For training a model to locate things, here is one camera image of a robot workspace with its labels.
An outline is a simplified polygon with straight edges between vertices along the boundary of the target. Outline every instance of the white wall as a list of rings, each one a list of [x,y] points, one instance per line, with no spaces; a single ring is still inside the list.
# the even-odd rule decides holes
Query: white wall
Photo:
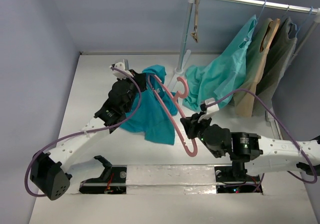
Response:
[[[290,0],[290,2],[307,7],[311,5],[320,7],[320,0]],[[306,18],[306,15],[291,16],[298,24]],[[298,37],[303,36],[312,21],[310,18]],[[276,115],[297,140],[310,140],[320,135],[319,47],[320,27],[317,27],[284,74],[272,100]],[[307,190],[320,223],[320,181],[307,185]]]
[[[1,224],[29,223],[24,173],[58,136],[78,55],[53,0],[0,0]]]
[[[188,0],[55,1],[80,51],[179,51]],[[223,51],[261,7],[201,0],[199,9],[200,42],[189,36],[187,47]]]

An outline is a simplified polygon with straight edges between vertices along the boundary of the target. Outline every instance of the clothing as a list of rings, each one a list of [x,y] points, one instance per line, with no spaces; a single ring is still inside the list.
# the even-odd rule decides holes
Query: clothing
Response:
[[[165,82],[166,71],[163,66],[154,65],[144,69],[142,72],[153,73],[161,79],[162,83]],[[176,115],[178,110],[169,96],[153,78],[150,81],[171,115]],[[136,108],[138,100],[139,94],[137,94],[133,102],[132,111]],[[145,132],[144,138],[151,142],[171,145],[175,143],[174,127],[150,87],[145,92],[142,92],[142,100],[137,112],[120,127],[132,133]]]
[[[256,86],[262,79],[270,45],[280,25],[280,19],[268,18],[253,37],[246,52],[246,79],[240,88],[256,93]],[[255,98],[245,92],[233,95],[235,113],[242,117],[251,117]]]
[[[287,18],[276,33],[266,58],[262,79],[256,87],[258,97],[268,108],[272,108],[272,96],[295,51],[297,38],[289,38],[293,28],[292,24],[291,19]],[[257,100],[255,100],[253,108],[254,115],[263,115],[265,113],[265,109]]]
[[[255,29],[256,16],[252,16],[242,27],[225,51],[208,66],[191,66],[185,76],[189,85],[189,95],[183,105],[199,112],[202,101],[223,98],[240,87],[246,78],[246,52]],[[218,104],[226,106],[231,96]]]

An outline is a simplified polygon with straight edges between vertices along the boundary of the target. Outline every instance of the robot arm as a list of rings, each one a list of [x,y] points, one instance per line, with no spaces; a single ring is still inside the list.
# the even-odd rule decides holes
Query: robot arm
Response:
[[[229,154],[232,161],[231,171],[220,175],[233,177],[235,181],[245,181],[247,175],[256,176],[279,171],[305,171],[312,175],[305,158],[291,141],[270,139],[245,132],[233,133],[216,124],[210,126],[212,119],[201,118],[204,116],[206,111],[181,118],[180,121],[187,137],[198,137],[214,157],[221,158]],[[312,140],[298,143],[320,176],[319,142]]]
[[[140,91],[145,91],[146,75],[128,70],[127,63],[126,60],[122,60],[112,66],[129,73]],[[50,200],[58,199],[67,191],[72,178],[67,171],[75,160],[97,143],[97,140],[111,134],[117,127],[101,132],[98,132],[99,129],[118,124],[126,118],[126,113],[131,111],[138,89],[124,75],[115,71],[113,74],[118,78],[117,82],[113,84],[102,108],[82,128],[85,135],[66,139],[60,146],[50,149],[47,153],[40,153],[33,162],[30,179]]]

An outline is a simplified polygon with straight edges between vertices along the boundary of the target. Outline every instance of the table surface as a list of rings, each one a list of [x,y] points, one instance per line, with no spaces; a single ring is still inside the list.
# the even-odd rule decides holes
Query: table surface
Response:
[[[207,65],[216,55],[191,54],[186,67]],[[126,58],[136,72],[160,64],[166,68],[165,84],[173,77],[178,55],[82,55],[80,56],[67,103],[60,136],[80,130],[100,109],[116,81],[109,66]],[[183,91],[178,84],[174,91]],[[192,111],[183,107],[186,116]],[[180,116],[174,117],[179,122]],[[273,138],[270,123],[263,116],[240,118],[227,106],[213,117],[213,122],[231,131],[258,133]],[[37,198],[30,224],[77,223],[105,219],[112,223],[317,223],[305,186],[286,172],[267,173],[260,194],[194,194],[194,195],[82,195],[82,180],[99,176],[102,166],[93,160],[106,157],[113,165],[229,164],[228,157],[215,159],[198,141],[198,155],[189,157],[178,137],[175,144],[155,144],[143,134],[116,129],[100,140],[71,167],[73,175],[68,192],[51,202]]]

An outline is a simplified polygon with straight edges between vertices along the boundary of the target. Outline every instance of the clothes rack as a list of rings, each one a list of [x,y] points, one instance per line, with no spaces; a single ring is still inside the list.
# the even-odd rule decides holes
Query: clothes rack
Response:
[[[306,32],[306,34],[303,36],[300,43],[298,44],[297,49],[296,49],[291,61],[297,56],[298,52],[301,50],[301,48],[305,44],[306,40],[310,37],[311,33],[315,30],[315,28],[320,23],[319,8],[300,7],[300,6],[294,6],[294,5],[289,5],[289,4],[273,3],[273,2],[260,1],[260,0],[221,0],[221,1],[244,3],[244,4],[255,5],[255,6],[264,6],[264,7],[269,7],[269,8],[283,9],[283,10],[287,10],[287,11],[315,14],[315,19],[313,21],[313,24],[310,26],[310,28],[308,29],[308,31]],[[188,31],[189,31],[193,3],[195,3],[195,0],[188,0],[187,13],[186,13],[186,18],[185,18],[184,27],[183,27],[182,41],[181,41],[181,45],[180,45],[179,60],[178,60],[177,68],[175,69],[175,73],[180,74],[180,75],[183,74],[183,72],[184,72],[183,67],[182,67],[182,62],[183,62],[184,53],[186,50],[185,47],[186,47],[187,39],[188,39]]]

